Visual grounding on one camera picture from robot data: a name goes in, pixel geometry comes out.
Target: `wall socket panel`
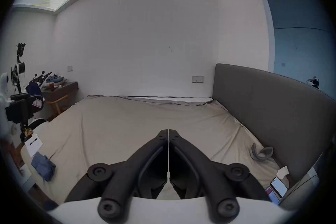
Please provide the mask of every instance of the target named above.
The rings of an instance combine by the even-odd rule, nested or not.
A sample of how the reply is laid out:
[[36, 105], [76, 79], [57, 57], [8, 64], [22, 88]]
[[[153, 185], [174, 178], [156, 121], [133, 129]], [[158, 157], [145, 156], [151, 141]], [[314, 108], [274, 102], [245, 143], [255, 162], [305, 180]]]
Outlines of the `wall socket panel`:
[[193, 76], [191, 83], [204, 83], [204, 76]]

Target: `cup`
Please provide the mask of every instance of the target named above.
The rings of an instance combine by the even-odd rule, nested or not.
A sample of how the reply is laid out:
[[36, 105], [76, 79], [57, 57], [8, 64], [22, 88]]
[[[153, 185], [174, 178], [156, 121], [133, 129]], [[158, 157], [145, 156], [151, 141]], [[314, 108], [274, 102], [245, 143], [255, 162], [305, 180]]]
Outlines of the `cup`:
[[52, 92], [55, 90], [55, 87], [54, 87], [54, 83], [53, 83], [53, 82], [51, 82], [51, 83], [49, 84], [49, 87], [50, 87], [50, 89], [51, 89]]

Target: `screw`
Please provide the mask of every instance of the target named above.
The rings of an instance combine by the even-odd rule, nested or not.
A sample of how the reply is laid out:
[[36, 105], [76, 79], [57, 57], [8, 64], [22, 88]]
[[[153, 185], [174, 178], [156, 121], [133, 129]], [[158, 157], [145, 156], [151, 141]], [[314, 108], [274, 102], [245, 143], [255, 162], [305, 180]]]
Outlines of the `screw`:
[[233, 167], [231, 169], [231, 172], [235, 175], [235, 176], [241, 176], [244, 171], [240, 168], [240, 167]]
[[218, 213], [223, 217], [233, 217], [239, 212], [239, 205], [233, 199], [221, 201], [217, 208]]
[[94, 171], [93, 171], [93, 174], [95, 176], [98, 176], [98, 175], [103, 175], [106, 173], [106, 170], [103, 168], [103, 167], [97, 167]]
[[104, 205], [104, 210], [111, 211], [112, 206], [111, 205]]
[[104, 200], [100, 202], [98, 212], [103, 217], [115, 218], [120, 215], [120, 205], [112, 200]]

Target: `mattress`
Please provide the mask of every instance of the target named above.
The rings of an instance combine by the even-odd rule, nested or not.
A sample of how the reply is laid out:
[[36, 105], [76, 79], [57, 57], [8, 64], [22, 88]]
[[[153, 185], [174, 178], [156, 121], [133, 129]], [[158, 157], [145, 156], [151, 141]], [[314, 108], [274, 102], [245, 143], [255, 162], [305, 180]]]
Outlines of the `mattress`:
[[[127, 160], [162, 129], [175, 129], [209, 159], [242, 163], [264, 188], [270, 185], [279, 166], [273, 159], [258, 162], [250, 148], [258, 139], [216, 100], [154, 100], [130, 97], [92, 96], [35, 129], [43, 142], [39, 149], [56, 164], [55, 175], [45, 182], [31, 166], [25, 146], [21, 150], [36, 184], [53, 201], [61, 204], [73, 186], [95, 163]], [[158, 199], [178, 199], [166, 184]]]

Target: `gray upholstered headboard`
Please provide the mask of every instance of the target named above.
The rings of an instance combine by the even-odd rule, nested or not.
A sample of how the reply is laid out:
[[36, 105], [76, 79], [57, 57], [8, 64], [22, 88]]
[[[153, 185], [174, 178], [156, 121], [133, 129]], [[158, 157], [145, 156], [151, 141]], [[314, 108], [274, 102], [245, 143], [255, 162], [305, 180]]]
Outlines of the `gray upholstered headboard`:
[[263, 144], [274, 148], [292, 183], [300, 180], [336, 130], [336, 101], [282, 75], [217, 64], [212, 98], [224, 105]]

